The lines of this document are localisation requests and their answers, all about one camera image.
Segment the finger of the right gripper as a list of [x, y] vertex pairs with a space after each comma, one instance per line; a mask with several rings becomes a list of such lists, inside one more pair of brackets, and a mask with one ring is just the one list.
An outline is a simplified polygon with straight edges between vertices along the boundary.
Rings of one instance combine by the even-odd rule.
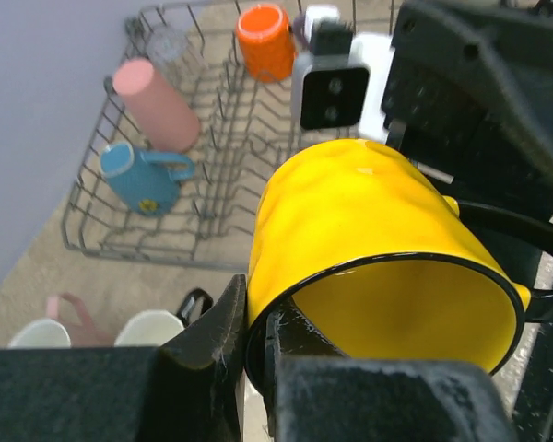
[[512, 423], [521, 441], [553, 441], [553, 322], [535, 336]]
[[[503, 207], [543, 221], [548, 221], [553, 216], [553, 189], [542, 182], [527, 182], [520, 188], [514, 186], [501, 192], [488, 184], [457, 179], [455, 196], [467, 201]], [[470, 229], [512, 280], [526, 286], [553, 288], [553, 262], [541, 262], [542, 250], [481, 225], [473, 225]]]

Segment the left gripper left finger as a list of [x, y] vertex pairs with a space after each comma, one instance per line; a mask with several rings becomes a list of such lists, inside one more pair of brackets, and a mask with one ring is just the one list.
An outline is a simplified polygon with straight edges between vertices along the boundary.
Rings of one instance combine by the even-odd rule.
[[0, 441], [240, 441], [246, 279], [159, 347], [0, 350]]

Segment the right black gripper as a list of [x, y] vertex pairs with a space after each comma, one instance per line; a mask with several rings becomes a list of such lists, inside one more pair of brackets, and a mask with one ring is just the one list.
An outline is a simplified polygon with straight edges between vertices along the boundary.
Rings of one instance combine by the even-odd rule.
[[553, 1], [406, 1], [382, 98], [408, 157], [454, 195], [553, 216]]

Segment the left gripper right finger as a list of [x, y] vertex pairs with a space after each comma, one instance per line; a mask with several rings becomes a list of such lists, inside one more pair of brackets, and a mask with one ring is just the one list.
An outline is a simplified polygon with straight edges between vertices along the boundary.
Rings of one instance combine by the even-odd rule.
[[464, 362], [342, 355], [287, 301], [265, 325], [276, 441], [514, 441], [489, 376]]

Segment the black mug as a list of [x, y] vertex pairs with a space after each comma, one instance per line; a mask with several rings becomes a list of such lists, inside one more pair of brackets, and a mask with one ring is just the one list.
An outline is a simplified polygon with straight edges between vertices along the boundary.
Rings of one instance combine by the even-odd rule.
[[161, 346], [183, 332], [193, 321], [194, 308], [201, 302], [200, 315], [214, 305], [202, 288], [191, 290], [175, 313], [166, 309], [147, 309], [131, 317], [121, 329], [114, 346]]

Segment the yellow mug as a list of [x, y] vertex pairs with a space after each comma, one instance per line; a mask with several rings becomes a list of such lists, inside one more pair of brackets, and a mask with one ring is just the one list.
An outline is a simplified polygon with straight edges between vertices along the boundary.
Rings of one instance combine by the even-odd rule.
[[287, 300], [350, 357], [500, 370], [525, 323], [553, 320], [553, 289], [514, 282], [474, 225], [553, 256], [553, 224], [445, 196], [387, 145], [338, 139], [292, 156], [256, 211], [249, 380], [264, 389], [266, 323]]

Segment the pink mug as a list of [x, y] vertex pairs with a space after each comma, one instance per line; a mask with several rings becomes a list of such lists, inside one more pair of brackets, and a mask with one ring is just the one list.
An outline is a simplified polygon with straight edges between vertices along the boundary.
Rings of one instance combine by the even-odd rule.
[[[77, 322], [63, 320], [60, 307], [67, 302], [76, 313]], [[18, 331], [8, 349], [109, 347], [114, 338], [101, 331], [88, 313], [87, 306], [77, 296], [61, 293], [47, 298], [44, 316], [33, 320]]]

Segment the orange mug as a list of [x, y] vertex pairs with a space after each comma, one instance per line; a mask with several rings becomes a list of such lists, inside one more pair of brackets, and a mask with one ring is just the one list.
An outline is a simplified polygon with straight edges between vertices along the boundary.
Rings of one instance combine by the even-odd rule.
[[240, 14], [235, 34], [250, 77], [264, 83], [290, 77], [297, 52], [283, 7], [267, 2], [249, 7]]

